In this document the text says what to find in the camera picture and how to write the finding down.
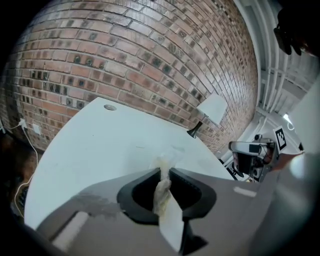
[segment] white paper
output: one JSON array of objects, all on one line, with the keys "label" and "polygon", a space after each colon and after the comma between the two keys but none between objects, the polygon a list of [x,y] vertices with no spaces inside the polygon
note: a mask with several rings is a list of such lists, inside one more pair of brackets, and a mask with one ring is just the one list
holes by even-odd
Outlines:
[{"label": "white paper", "polygon": [[273,129],[273,133],[275,136],[276,147],[281,153],[287,147],[284,129],[282,126],[279,126],[278,128]]},{"label": "white paper", "polygon": [[181,247],[185,223],[182,220],[182,209],[170,193],[165,212],[159,217],[159,228],[165,240],[178,252]]}]

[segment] red brick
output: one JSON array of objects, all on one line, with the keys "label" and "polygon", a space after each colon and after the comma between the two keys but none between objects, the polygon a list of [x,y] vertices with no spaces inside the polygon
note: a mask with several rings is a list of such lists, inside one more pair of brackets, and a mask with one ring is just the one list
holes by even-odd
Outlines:
[{"label": "red brick", "polygon": [[132,93],[134,95],[139,96],[140,98],[144,98],[146,100],[150,100],[152,92],[148,89],[141,87],[140,85],[134,84],[132,87]]},{"label": "red brick", "polygon": [[29,88],[28,88],[28,87],[21,86],[21,87],[19,88],[19,92],[20,92],[21,94],[28,95],[28,94],[29,94]]},{"label": "red brick", "polygon": [[145,15],[148,15],[149,17],[151,17],[151,18],[153,18],[153,19],[155,19],[157,21],[160,21],[163,18],[163,16],[160,13],[158,13],[158,12],[148,8],[148,7],[145,7],[142,10],[142,13],[144,13]]},{"label": "red brick", "polygon": [[84,99],[84,90],[76,89],[76,88],[69,88],[68,92],[70,97],[77,98],[77,99]]},{"label": "red brick", "polygon": [[58,6],[54,6],[53,10],[57,10],[57,11],[60,11],[59,13],[64,13],[62,12],[62,10],[69,10],[72,6],[72,2],[66,2],[66,3],[62,3],[62,4],[59,4]]},{"label": "red brick", "polygon": [[72,10],[69,12],[69,17],[85,19],[90,14],[90,12],[90,10]]},{"label": "red brick", "polygon": [[67,122],[70,121],[70,117],[67,117],[67,116],[65,116],[65,115],[62,115],[62,116],[61,116],[61,121],[66,124]]},{"label": "red brick", "polygon": [[185,21],[181,20],[180,18],[178,18],[175,21],[175,24],[177,24],[180,28],[182,28],[185,32],[187,32],[189,35],[191,35],[193,33],[193,29],[192,27],[190,27]]},{"label": "red brick", "polygon": [[102,81],[106,84],[111,84],[112,79],[114,78],[113,75],[107,74],[107,73],[103,73],[102,76]]},{"label": "red brick", "polygon": [[78,33],[79,29],[63,29],[61,34],[60,34],[60,38],[75,38],[77,33]]},{"label": "red brick", "polygon": [[89,38],[94,35],[96,37],[98,35],[98,33],[96,31],[79,30],[78,34],[76,35],[76,38],[88,41]]},{"label": "red brick", "polygon": [[111,60],[115,60],[119,56],[120,51],[114,48],[100,47],[97,54]]},{"label": "red brick", "polygon": [[30,70],[23,69],[22,70],[22,76],[25,77],[25,78],[29,78],[30,77]]},{"label": "red brick", "polygon": [[80,77],[89,77],[90,69],[87,67],[72,65],[71,74]]},{"label": "red brick", "polygon": [[138,58],[136,58],[134,56],[130,56],[130,55],[128,55],[126,57],[124,63],[127,66],[132,67],[136,70],[140,70],[144,66],[144,63],[142,61],[140,61]]},{"label": "red brick", "polygon": [[165,91],[163,96],[175,104],[179,104],[181,100],[181,98],[177,94],[175,94],[172,90],[169,90],[169,89]]},{"label": "red brick", "polygon": [[165,34],[168,30],[160,22],[155,21],[154,19],[142,14],[141,12],[129,10],[124,15],[130,17],[131,19],[137,20],[138,22],[144,23],[145,25],[153,28],[161,34]]},{"label": "red brick", "polygon": [[176,81],[179,85],[181,85],[185,89],[189,89],[191,83],[179,72],[176,72],[174,75],[174,81]]},{"label": "red brick", "polygon": [[80,54],[80,53],[74,53],[74,52],[69,52],[68,57],[66,58],[67,62],[74,62],[75,61],[75,57],[80,57],[81,59],[81,64],[85,64],[85,55]]},{"label": "red brick", "polygon": [[110,97],[116,99],[118,97],[119,91],[120,90],[117,88],[100,83],[98,90],[97,90],[97,93],[107,95],[107,96],[110,96]]},{"label": "red brick", "polygon": [[187,101],[194,107],[197,107],[199,105],[199,101],[197,101],[194,97],[189,97]]},{"label": "red brick", "polygon": [[56,29],[60,26],[61,20],[48,20],[45,22],[46,29]]},{"label": "red brick", "polygon": [[144,77],[143,75],[133,72],[133,71],[128,71],[126,74],[126,78],[130,81],[133,81],[134,83],[141,85],[144,88],[147,88],[161,96],[163,96],[166,92],[166,88],[162,86],[161,84],[157,84],[150,79]]},{"label": "red brick", "polygon": [[42,100],[40,100],[40,99],[33,98],[32,99],[32,104],[37,106],[37,107],[41,107],[42,108]]},{"label": "red brick", "polygon": [[160,45],[157,45],[154,48],[153,52],[169,64],[172,64],[176,60],[175,56],[173,56],[168,50],[166,50]]},{"label": "red brick", "polygon": [[53,112],[60,113],[60,114],[66,114],[67,113],[67,108],[65,106],[52,104],[52,103],[49,103],[49,102],[46,102],[46,101],[44,101],[42,103],[42,107],[45,110],[53,111]]},{"label": "red brick", "polygon": [[191,114],[187,111],[184,111],[183,109],[180,109],[178,115],[185,118],[185,119],[189,119]]},{"label": "red brick", "polygon": [[51,40],[41,40],[39,43],[39,49],[48,49],[50,48]]},{"label": "red brick", "polygon": [[186,62],[186,66],[192,70],[193,73],[195,74],[198,74],[199,72],[201,72],[201,69],[197,66],[197,64],[192,60],[192,59],[189,59],[187,62]]},{"label": "red brick", "polygon": [[34,55],[34,52],[33,51],[27,51],[24,53],[24,59],[25,60],[29,60],[29,59],[32,59],[33,58],[33,55]]},{"label": "red brick", "polygon": [[103,69],[106,64],[105,59],[95,57],[92,66],[97,69]]},{"label": "red brick", "polygon": [[174,11],[175,9],[176,9],[176,7],[175,6],[173,6],[172,4],[170,4],[169,2],[167,2],[167,1],[156,1],[156,3],[157,4],[159,4],[159,5],[161,5],[161,6],[163,6],[163,7],[165,7],[166,9],[168,9],[169,11]]},{"label": "red brick", "polygon": [[45,62],[43,60],[34,60],[33,61],[33,68],[37,70],[43,70],[45,67]]},{"label": "red brick", "polygon": [[101,43],[107,46],[114,46],[117,42],[117,38],[115,36],[105,34],[105,33],[98,33],[95,42]]},{"label": "red brick", "polygon": [[138,0],[139,3],[144,4],[154,10],[156,10],[158,13],[161,13],[163,15],[165,15],[166,17],[168,17],[169,19],[173,18],[173,14],[171,11],[168,11],[168,9],[170,8],[169,6],[167,6],[166,8],[162,7],[160,4],[157,4],[156,2],[153,1],[146,1],[146,0]]},{"label": "red brick", "polygon": [[214,87],[212,86],[212,84],[209,82],[209,80],[207,79],[207,77],[202,73],[199,72],[198,73],[198,78],[200,79],[200,81],[203,83],[203,85],[205,86],[205,88],[207,88],[207,90],[212,93],[214,91]]},{"label": "red brick", "polygon": [[[26,59],[26,52],[23,53],[23,59],[25,60]],[[32,59],[41,59],[41,51],[40,50],[37,50],[37,51],[34,51],[33,52],[33,55],[32,55]]]},{"label": "red brick", "polygon": [[32,42],[30,45],[30,49],[31,50],[38,49],[38,46],[39,46],[39,41]]},{"label": "red brick", "polygon": [[115,26],[112,28],[110,33],[122,38],[126,38],[129,41],[132,41],[138,45],[141,45],[142,47],[147,48],[149,50],[153,49],[156,46],[154,42],[152,42],[150,39],[148,39],[144,35],[128,30],[126,28]]},{"label": "red brick", "polygon": [[29,36],[29,41],[37,40],[39,38],[40,32],[33,32]]},{"label": "red brick", "polygon": [[46,99],[50,102],[60,103],[60,95],[55,93],[46,93]]},{"label": "red brick", "polygon": [[150,65],[145,65],[142,69],[142,73],[156,81],[160,81],[163,77],[163,73],[161,71]]},{"label": "red brick", "polygon": [[69,73],[71,70],[71,64],[60,61],[46,61],[45,66],[43,68],[45,70],[50,71],[53,70],[58,72]]},{"label": "red brick", "polygon": [[140,11],[144,7],[142,4],[138,4],[137,2],[130,1],[130,0],[126,0],[126,1],[104,0],[104,2],[117,3],[118,5],[129,7],[136,11]]},{"label": "red brick", "polygon": [[162,117],[164,117],[164,118],[169,118],[170,115],[171,115],[170,111],[168,111],[168,110],[166,110],[166,109],[164,109],[162,107],[159,107],[159,106],[156,108],[155,113],[160,115],[160,116],[162,116]]},{"label": "red brick", "polygon": [[87,102],[92,102],[93,100],[95,100],[98,97],[99,97],[99,95],[96,95],[96,94],[93,94],[93,93],[89,93],[89,92],[86,92],[85,95],[84,95],[84,99]]},{"label": "red brick", "polygon": [[142,24],[139,24],[135,21],[133,21],[130,26],[129,26],[130,29],[132,30],[135,30],[141,34],[144,34],[146,36],[149,36],[150,33],[152,32],[152,30],[150,28],[148,28],[147,26],[145,25],[142,25]]},{"label": "red brick", "polygon": [[179,37],[172,31],[168,31],[165,35],[181,49],[185,50],[185,48],[188,47],[188,44],[181,37]]},{"label": "red brick", "polygon": [[99,46],[91,42],[82,42],[79,45],[78,51],[88,54],[95,54],[98,51]]},{"label": "red brick", "polygon": [[55,83],[60,83],[61,82],[61,75],[56,72],[50,72],[49,81],[55,82]]},{"label": "red brick", "polygon": [[92,70],[90,78],[100,81],[102,79],[102,72],[98,70]]},{"label": "red brick", "polygon": [[41,129],[41,132],[42,132],[43,135],[47,135],[47,136],[50,135],[50,133],[49,133],[49,131],[48,131],[48,128],[49,128],[48,125],[46,125],[46,124],[43,123],[43,124],[41,125],[41,128],[42,128],[42,129]]},{"label": "red brick", "polygon": [[77,110],[77,109],[73,109],[73,108],[66,109],[66,114],[70,117],[73,117],[78,112],[79,112],[79,110]]},{"label": "red brick", "polygon": [[74,20],[71,27],[73,27],[73,28],[90,28],[91,25],[92,25],[92,21],[76,19],[76,20]]},{"label": "red brick", "polygon": [[111,81],[111,84],[115,87],[121,88],[123,90],[131,92],[133,84],[129,81],[126,81],[120,77],[114,77]]},{"label": "red brick", "polygon": [[54,112],[48,111],[47,117],[59,122],[61,121],[61,115]]},{"label": "red brick", "polygon": [[52,59],[57,61],[65,61],[67,59],[67,55],[67,51],[55,50]]},{"label": "red brick", "polygon": [[77,41],[66,41],[65,44],[64,44],[64,47],[62,48],[65,48],[65,49],[69,49],[69,50],[76,50],[78,49],[79,47],[79,42]]},{"label": "red brick", "polygon": [[142,85],[145,77],[137,72],[129,70],[126,74],[126,78],[130,81],[133,81],[136,84]]},{"label": "red brick", "polygon": [[110,13],[123,14],[127,10],[127,8],[123,8],[123,7],[120,7],[119,5],[108,3],[104,10]]},{"label": "red brick", "polygon": [[86,2],[86,3],[82,3],[80,2],[73,2],[71,5],[71,9],[87,9],[87,10],[91,10],[91,9],[95,9],[96,5],[93,2]]},{"label": "red brick", "polygon": [[116,15],[113,13],[104,13],[103,17],[105,21],[108,21],[109,23],[115,23],[119,24],[121,26],[128,26],[129,23],[131,22],[131,19],[125,18],[122,15]]},{"label": "red brick", "polygon": [[204,62],[206,62],[209,59],[199,45],[195,44],[193,50],[197,53],[197,56],[199,56]]},{"label": "red brick", "polygon": [[136,55],[139,50],[139,47],[122,40],[118,40],[115,47],[119,50],[122,50],[132,55]]},{"label": "red brick", "polygon": [[54,52],[52,50],[44,50],[41,52],[41,59],[50,60],[53,53]]},{"label": "red brick", "polygon": [[104,67],[104,70],[116,74],[118,76],[124,77],[128,69],[112,61],[108,61],[108,63]]},{"label": "red brick", "polygon": [[184,14],[187,15],[198,26],[201,25],[201,21],[192,12],[190,12],[189,10],[187,10]]},{"label": "red brick", "polygon": [[156,105],[151,102],[148,102],[142,98],[129,94],[128,92],[121,91],[118,99],[122,102],[128,103],[137,108],[144,109],[148,112],[154,112],[156,110]]},{"label": "red brick", "polygon": [[87,90],[95,92],[96,88],[97,88],[97,85],[96,85],[96,83],[94,81],[89,80],[89,81],[86,82],[85,88]]},{"label": "red brick", "polygon": [[91,26],[91,30],[97,30],[105,33],[109,33],[109,31],[112,28],[112,24],[105,23],[104,21],[95,21],[93,25]]},{"label": "red brick", "polygon": [[42,82],[39,80],[33,80],[32,87],[35,89],[42,89]]}]

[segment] white sign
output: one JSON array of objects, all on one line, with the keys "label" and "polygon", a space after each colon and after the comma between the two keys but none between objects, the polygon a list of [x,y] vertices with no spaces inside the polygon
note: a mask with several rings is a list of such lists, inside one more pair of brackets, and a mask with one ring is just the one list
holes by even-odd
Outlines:
[{"label": "white sign", "polygon": [[287,146],[285,132],[282,126],[279,126],[276,129],[273,129],[275,138],[276,138],[276,146],[279,150],[279,153]]}]

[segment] black cable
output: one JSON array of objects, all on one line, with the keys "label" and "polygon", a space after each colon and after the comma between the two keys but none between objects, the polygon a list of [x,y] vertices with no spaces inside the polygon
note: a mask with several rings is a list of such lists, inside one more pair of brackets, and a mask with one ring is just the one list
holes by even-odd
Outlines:
[{"label": "black cable", "polygon": [[270,155],[268,155],[268,153],[267,153],[267,151],[265,150],[264,146],[262,146],[262,144],[259,144],[259,146],[261,146],[261,148],[263,148],[266,156],[271,159],[272,157],[271,157]]}]

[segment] dark floor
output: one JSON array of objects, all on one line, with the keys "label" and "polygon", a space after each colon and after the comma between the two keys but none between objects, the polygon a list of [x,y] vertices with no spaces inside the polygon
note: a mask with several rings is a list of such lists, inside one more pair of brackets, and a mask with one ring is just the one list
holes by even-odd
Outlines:
[{"label": "dark floor", "polygon": [[[37,167],[34,150],[8,134],[0,134],[1,184],[10,202],[13,202],[17,188],[28,182]],[[16,203],[24,214],[28,185],[20,188]]]}]

